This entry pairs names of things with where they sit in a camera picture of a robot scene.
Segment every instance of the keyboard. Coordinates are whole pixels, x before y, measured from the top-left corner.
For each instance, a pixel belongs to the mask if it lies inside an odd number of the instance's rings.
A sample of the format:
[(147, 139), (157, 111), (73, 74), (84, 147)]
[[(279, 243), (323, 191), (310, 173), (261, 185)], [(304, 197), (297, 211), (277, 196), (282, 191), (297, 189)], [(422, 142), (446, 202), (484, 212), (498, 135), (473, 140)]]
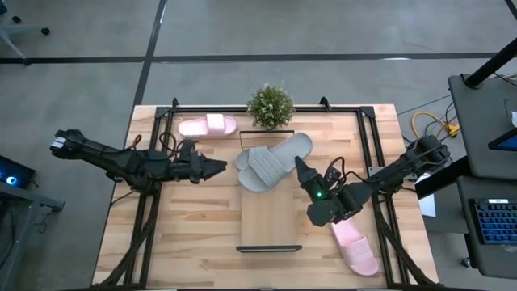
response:
[(517, 200), (471, 199), (474, 222), (484, 244), (517, 244)]

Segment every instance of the black metal rail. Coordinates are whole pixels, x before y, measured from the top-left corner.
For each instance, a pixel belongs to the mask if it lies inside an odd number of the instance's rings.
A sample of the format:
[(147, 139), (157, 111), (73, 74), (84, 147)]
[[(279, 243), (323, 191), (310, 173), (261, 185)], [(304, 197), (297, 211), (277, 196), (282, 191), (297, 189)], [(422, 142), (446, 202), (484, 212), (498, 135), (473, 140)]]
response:
[[(322, 98), (320, 102), (321, 105), (317, 106), (303, 106), (303, 107), (295, 107), (297, 112), (348, 112), (355, 113), (357, 116), (357, 123), (359, 127), (359, 135), (361, 140), (361, 146), (363, 150), (364, 156), (364, 164), (365, 171), (368, 173), (368, 168), (372, 167), (372, 156), (370, 155), (370, 148), (368, 144), (368, 135), (366, 133), (366, 126), (364, 123), (364, 118), (367, 117), (372, 125), (372, 135), (373, 142), (375, 146), (375, 151), (377, 155), (377, 160), (380, 167), (385, 166), (384, 156), (382, 154), (382, 148), (380, 144), (380, 136), (378, 128), (376, 127), (375, 113), (373, 111), (373, 107), (334, 107), (332, 108), (326, 98)], [(151, 134), (151, 141), (149, 144), (149, 148), (155, 148), (158, 142), (158, 133), (160, 130), (160, 124), (163, 117), (166, 117), (166, 127), (165, 133), (170, 133), (172, 128), (172, 121), (175, 113), (208, 113), (208, 112), (233, 112), (233, 113), (244, 113), (246, 112), (245, 106), (228, 106), (228, 107), (180, 107), (178, 101), (174, 99), (172, 107), (158, 107), (155, 112), (155, 118), (153, 123), (153, 132)], [(165, 140), (165, 144), (168, 145), (169, 138)], [(116, 269), (114, 269), (113, 273), (117, 273), (117, 276), (112, 277), (109, 284), (101, 284), (101, 285), (92, 285), (90, 288), (86, 289), (76, 289), (76, 290), (137, 290), (137, 289), (146, 289), (147, 279), (149, 276), (149, 266), (152, 255), (152, 247), (153, 247), (153, 237), (154, 230), (156, 226), (156, 221), (158, 219), (158, 207), (159, 207), (159, 199), (161, 195), (161, 183), (156, 183), (155, 188), (152, 193), (141, 194), (139, 199), (139, 203), (137, 206), (137, 215), (135, 217), (135, 224), (133, 227), (132, 233), (132, 242), (131, 246), (128, 250), (128, 253), (124, 256), (122, 261), (119, 263)], [(145, 202), (148, 196), (153, 197), (153, 203), (151, 204), (151, 210), (149, 212), (149, 217), (146, 223), (143, 225), (144, 219), (144, 211), (145, 211)], [(380, 202), (377, 196), (372, 197), (372, 203), (374, 207), (375, 215), (380, 213)], [(392, 231), (395, 233), (397, 238), (400, 239), (400, 232), (398, 229), (397, 219), (395, 216), (395, 209), (393, 206), (393, 202), (391, 204), (387, 203), (386, 205), (389, 211), (389, 223), (392, 226)], [(389, 258), (389, 250), (386, 243), (385, 237), (380, 233), (379, 226), (377, 226), (377, 233), (379, 234), (379, 243), (380, 243), (380, 253), (382, 256), (383, 266), (385, 270), (385, 279), (386, 284), (391, 285), (394, 283), (393, 280), (393, 270), (391, 269), (391, 263)], [(141, 265), (141, 274), (138, 283), (132, 282), (132, 274), (134, 271), (134, 263), (135, 257), (138, 249), (141, 247), (142, 243), (145, 242), (144, 255)], [(407, 271), (401, 261), (399, 260), (399, 268), (401, 269), (401, 279), (402, 283), (405, 283), (405, 279), (407, 278)], [(124, 275), (124, 282), (122, 285), (117, 285), (118, 279), (121, 277), (122, 272)]]

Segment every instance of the potted plant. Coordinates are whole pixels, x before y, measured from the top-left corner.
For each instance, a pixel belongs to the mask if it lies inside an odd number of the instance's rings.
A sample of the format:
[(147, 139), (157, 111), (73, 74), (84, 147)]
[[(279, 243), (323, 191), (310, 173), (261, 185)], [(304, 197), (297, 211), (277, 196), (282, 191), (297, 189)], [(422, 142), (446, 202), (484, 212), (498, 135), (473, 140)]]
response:
[(248, 115), (254, 117), (253, 126), (276, 129), (288, 124), (294, 112), (292, 97), (281, 86), (265, 85), (251, 94), (246, 104)]

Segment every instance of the concrete floor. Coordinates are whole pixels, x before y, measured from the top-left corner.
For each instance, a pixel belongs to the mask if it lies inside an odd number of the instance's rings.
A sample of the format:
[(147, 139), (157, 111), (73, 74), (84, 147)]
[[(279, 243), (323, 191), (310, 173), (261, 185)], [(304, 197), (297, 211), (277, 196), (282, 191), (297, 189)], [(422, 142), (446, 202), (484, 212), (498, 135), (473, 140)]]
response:
[[(11, 0), (25, 23), (50, 36), (16, 36), (29, 57), (143, 57), (158, 0)], [(493, 53), (516, 37), (503, 0), (169, 0), (155, 56), (291, 53)], [(0, 57), (15, 57), (0, 44)], [(398, 112), (448, 94), (447, 77), (486, 59), (153, 63), (143, 104), (245, 103), (264, 83), (284, 83), (297, 103), (394, 103)], [(51, 156), (58, 129), (121, 147), (142, 63), (0, 65), (0, 154), (38, 170), (40, 190), (64, 198), (24, 257), (17, 290), (91, 282), (113, 184), (84, 162)], [(517, 72), (512, 61), (500, 74)], [(423, 108), (442, 116), (450, 98)], [(409, 139), (413, 112), (400, 115)], [(429, 122), (417, 122), (422, 132)], [(454, 159), (461, 137), (447, 139)], [(439, 278), (452, 287), (513, 290), (514, 281), (464, 269), (459, 234), (429, 231)]]

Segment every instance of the wooden table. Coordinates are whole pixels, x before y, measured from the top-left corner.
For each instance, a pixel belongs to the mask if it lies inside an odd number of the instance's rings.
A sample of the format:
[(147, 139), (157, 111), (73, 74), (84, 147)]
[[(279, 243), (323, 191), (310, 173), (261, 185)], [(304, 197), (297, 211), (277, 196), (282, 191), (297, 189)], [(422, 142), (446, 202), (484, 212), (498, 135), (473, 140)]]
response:
[[(373, 107), (385, 160), (391, 163), (405, 151), (395, 107), (391, 104)], [(155, 108), (156, 106), (135, 107), (129, 127), (128, 144), (131, 144), (137, 134), (141, 134), (143, 138), (138, 148), (148, 148)], [(252, 119), (245, 114), (229, 115), (236, 119), (240, 130), (253, 129)], [(179, 137), (179, 122), (199, 116), (201, 114), (198, 113), (174, 114), (173, 132), (176, 137)], [(370, 151), (374, 154), (369, 126), (366, 128)], [(323, 172), (332, 159), (343, 156), (347, 161), (346, 171), (353, 170), (366, 177), (358, 122), (354, 114), (295, 113), (286, 129), (307, 133), (312, 138), (313, 152), (305, 160), (311, 167)], [(243, 136), (242, 142), (245, 147), (272, 146), (279, 142), (279, 138), (246, 135)], [(299, 185), (296, 185), (294, 201), (297, 213), (297, 243), (303, 249), (293, 253), (262, 254), (242, 254), (236, 251), (241, 231), (241, 187), (237, 181), (237, 169), (233, 166), (233, 160), (241, 151), (238, 133), (221, 139), (203, 140), (197, 144), (196, 149), (209, 158), (228, 161), (227, 170), (200, 185), (192, 185), (187, 181), (164, 183), (149, 268), (148, 288), (385, 287), (382, 272), (374, 277), (362, 277), (354, 274), (345, 265), (329, 227), (313, 226), (307, 218), (305, 211), (310, 199)], [(118, 184), (113, 199), (127, 192), (128, 185)], [(426, 275), (437, 281), (416, 195), (400, 191), (393, 199), (404, 247)], [(137, 201), (138, 195), (129, 196), (111, 208), (95, 269), (94, 283), (106, 278), (128, 249)], [(353, 219), (360, 231), (368, 237), (382, 268), (371, 201)], [(393, 271), (398, 278), (397, 261), (391, 248), (390, 257)], [(141, 253), (137, 256), (135, 276), (140, 272), (139, 259)]]

